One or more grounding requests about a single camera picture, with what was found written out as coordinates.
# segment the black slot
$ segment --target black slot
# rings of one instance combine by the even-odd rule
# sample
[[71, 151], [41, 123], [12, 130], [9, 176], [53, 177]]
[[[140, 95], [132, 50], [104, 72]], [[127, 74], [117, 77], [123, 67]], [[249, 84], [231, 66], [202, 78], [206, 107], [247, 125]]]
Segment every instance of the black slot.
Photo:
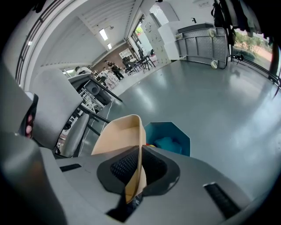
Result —
[[240, 211], [240, 208], [233, 200], [219, 187], [217, 183], [204, 185], [205, 190], [211, 196], [212, 200], [218, 206], [226, 219], [234, 216]]
[[60, 169], [62, 172], [66, 172], [66, 171], [71, 171], [71, 170], [77, 169], [79, 167], [81, 167], [81, 166], [76, 163], [76, 164], [71, 164], [71, 165], [60, 167]]

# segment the cable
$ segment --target cable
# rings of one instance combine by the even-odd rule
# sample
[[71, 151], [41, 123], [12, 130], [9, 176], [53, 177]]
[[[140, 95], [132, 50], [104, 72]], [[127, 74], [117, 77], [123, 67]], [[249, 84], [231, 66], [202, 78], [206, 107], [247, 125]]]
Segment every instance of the cable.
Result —
[[106, 119], [108, 118], [108, 115], [109, 115], [109, 112], [110, 112], [110, 109], [111, 109], [111, 107], [112, 107], [112, 104], [113, 104], [114, 100], [111, 102], [111, 106], [109, 107], [109, 110], [108, 110]]
[[[111, 102], [111, 105], [110, 105], [110, 107], [109, 107], [109, 110], [108, 110], [106, 119], [108, 118], [108, 115], [109, 115], [109, 112], [110, 112], [110, 109], [111, 109], [111, 107], [112, 107], [112, 104], [113, 104], [114, 100]], [[86, 138], [87, 138], [87, 136], [88, 136], [89, 131], [90, 131], [90, 129], [88, 130], [88, 132], [87, 132], [87, 134], [86, 134], [86, 136], [85, 136], [85, 139], [84, 139], [84, 142], [83, 142], [83, 145], [82, 145], [82, 147], [81, 147], [81, 151], [80, 151], [78, 157], [81, 155], [81, 152], [82, 152], [82, 149], [83, 149], [83, 146], [84, 146], [84, 144], [85, 144], [85, 141], [86, 141]]]

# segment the black seat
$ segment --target black seat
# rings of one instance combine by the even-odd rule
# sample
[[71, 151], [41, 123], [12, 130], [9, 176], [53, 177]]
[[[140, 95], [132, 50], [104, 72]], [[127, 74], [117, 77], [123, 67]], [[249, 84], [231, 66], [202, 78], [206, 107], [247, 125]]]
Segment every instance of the black seat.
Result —
[[134, 71], [137, 72], [135, 67], [130, 65], [131, 62], [128, 61], [127, 57], [124, 57], [122, 59], [122, 63], [124, 64], [124, 66], [126, 68], [125, 73], [129, 72], [128, 76], [131, 75]]

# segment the person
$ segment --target person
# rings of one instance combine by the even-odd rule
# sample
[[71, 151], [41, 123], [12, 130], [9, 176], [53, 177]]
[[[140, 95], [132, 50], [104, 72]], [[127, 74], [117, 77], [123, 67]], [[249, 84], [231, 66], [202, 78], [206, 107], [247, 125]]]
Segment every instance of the person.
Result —
[[90, 74], [92, 74], [92, 70], [90, 70], [87, 67], [79, 67], [79, 66], [77, 66], [75, 68], [75, 71], [76, 71], [77, 75], [83, 74], [83, 73], [90, 73]]
[[106, 69], [105, 67], [103, 68], [104, 70], [102, 71], [105, 76], [107, 77], [105, 80], [105, 83], [112, 88], [113, 86], [117, 86], [116, 82], [118, 81], [117, 77], [114, 76], [108, 69]]
[[110, 67], [110, 69], [112, 70], [112, 72], [115, 74], [115, 76], [116, 76], [119, 80], [121, 80], [121, 79], [124, 78], [123, 75], [122, 75], [122, 73], [120, 73], [120, 71], [119, 71], [119, 69], [118, 69], [118, 67], [117, 67], [117, 65], [116, 65], [115, 63], [110, 62], [110, 61], [108, 61], [108, 60], [105, 60], [104, 62]]
[[107, 73], [103, 70], [98, 74], [100, 77], [104, 76], [105, 78], [108, 77]]

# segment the black chair leg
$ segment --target black chair leg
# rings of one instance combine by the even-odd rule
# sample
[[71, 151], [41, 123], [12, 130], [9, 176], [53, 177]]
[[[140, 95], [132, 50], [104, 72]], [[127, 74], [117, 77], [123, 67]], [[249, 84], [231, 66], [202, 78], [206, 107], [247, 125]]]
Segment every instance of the black chair leg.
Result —
[[93, 129], [89, 124], [87, 124], [87, 127], [93, 131], [96, 135], [100, 136], [101, 134], [99, 132], [97, 132], [95, 129]]
[[156, 67], [156, 66], [154, 65], [153, 61], [151, 61], [151, 59], [150, 59], [149, 57], [148, 57], [148, 59], [149, 59], [149, 61], [153, 64], [153, 66]]

